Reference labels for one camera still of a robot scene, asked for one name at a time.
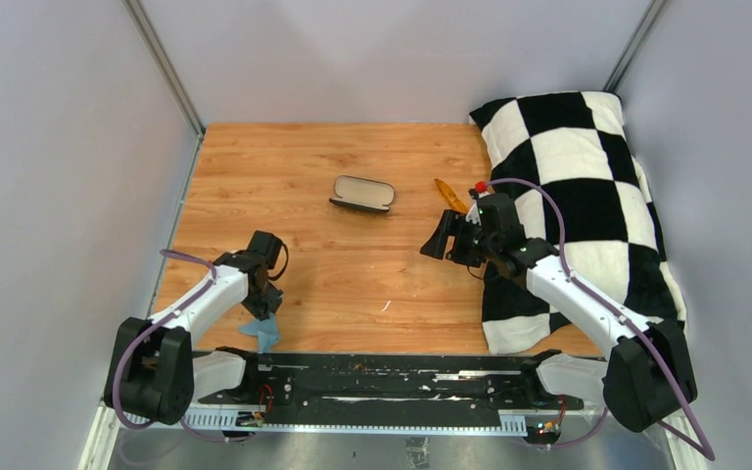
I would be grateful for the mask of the light blue cleaning cloth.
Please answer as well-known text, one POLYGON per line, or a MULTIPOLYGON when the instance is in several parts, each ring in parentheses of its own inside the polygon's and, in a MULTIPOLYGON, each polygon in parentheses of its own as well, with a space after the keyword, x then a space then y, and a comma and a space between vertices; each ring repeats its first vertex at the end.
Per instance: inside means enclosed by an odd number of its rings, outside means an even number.
POLYGON ((269 353, 281 340, 281 333, 274 313, 260 320, 254 318, 251 322, 239 327, 239 332, 257 339, 257 353, 269 353))

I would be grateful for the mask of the black glasses case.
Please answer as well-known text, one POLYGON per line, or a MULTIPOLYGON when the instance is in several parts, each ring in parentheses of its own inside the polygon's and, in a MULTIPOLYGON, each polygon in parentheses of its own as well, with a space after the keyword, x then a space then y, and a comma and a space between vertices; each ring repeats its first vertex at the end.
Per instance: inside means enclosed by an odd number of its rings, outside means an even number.
POLYGON ((395 188, 388 183, 349 175, 336 178, 334 192, 331 204, 374 213, 388 212, 396 197, 395 188))

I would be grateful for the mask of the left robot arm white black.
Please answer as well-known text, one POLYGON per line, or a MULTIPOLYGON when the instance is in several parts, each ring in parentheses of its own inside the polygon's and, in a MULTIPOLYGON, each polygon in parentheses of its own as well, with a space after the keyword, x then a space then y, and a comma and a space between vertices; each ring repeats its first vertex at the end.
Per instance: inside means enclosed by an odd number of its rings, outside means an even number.
POLYGON ((214 260, 171 249, 161 254, 200 264, 206 273, 168 307, 122 321, 104 387, 105 405, 132 430, 182 423, 193 403, 218 393, 238 404, 259 398, 270 407, 272 392, 260 383, 258 364, 279 337, 275 315, 284 294, 274 283, 286 271, 277 264, 289 259, 285 242, 257 231, 247 248, 214 260), (257 338, 257 351, 219 347, 196 352, 201 338, 235 306, 253 318, 243 330, 257 338))

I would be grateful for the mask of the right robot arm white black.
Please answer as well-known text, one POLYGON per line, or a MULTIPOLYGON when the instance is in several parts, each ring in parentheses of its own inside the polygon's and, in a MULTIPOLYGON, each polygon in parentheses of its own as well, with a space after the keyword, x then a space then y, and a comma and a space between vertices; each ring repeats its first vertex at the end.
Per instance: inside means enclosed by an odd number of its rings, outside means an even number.
POLYGON ((505 279, 555 306, 603 353, 603 360, 560 351, 529 359, 520 395, 532 408, 558 396, 606 408, 626 429, 641 432, 671 415, 694 416, 698 391, 682 328, 653 322, 608 298, 572 270, 565 255, 541 238, 529 238, 505 194, 475 198, 471 212, 446 210, 423 256, 467 267, 491 264, 505 279))

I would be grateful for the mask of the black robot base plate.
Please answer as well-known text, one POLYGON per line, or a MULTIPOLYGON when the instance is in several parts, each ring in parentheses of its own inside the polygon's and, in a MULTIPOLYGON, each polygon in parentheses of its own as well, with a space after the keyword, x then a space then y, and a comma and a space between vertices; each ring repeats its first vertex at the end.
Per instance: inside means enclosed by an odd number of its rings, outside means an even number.
POLYGON ((205 404, 265 414, 275 427, 362 430, 477 430, 501 427, 509 412, 553 419, 582 413, 576 398, 538 398, 522 377, 524 356, 271 352, 258 378, 272 392, 259 398, 218 393, 205 404))

